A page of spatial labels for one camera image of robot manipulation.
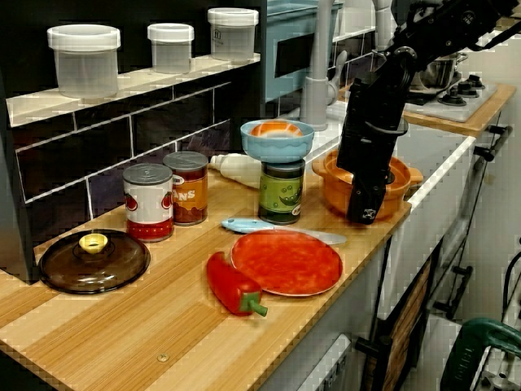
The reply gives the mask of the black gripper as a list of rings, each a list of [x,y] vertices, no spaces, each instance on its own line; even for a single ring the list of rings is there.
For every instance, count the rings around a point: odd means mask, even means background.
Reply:
[[[354,79],[349,92],[337,166],[354,174],[347,219],[370,225],[383,203],[386,184],[396,182],[388,166],[397,138],[408,129],[402,120],[407,91],[366,72]]]

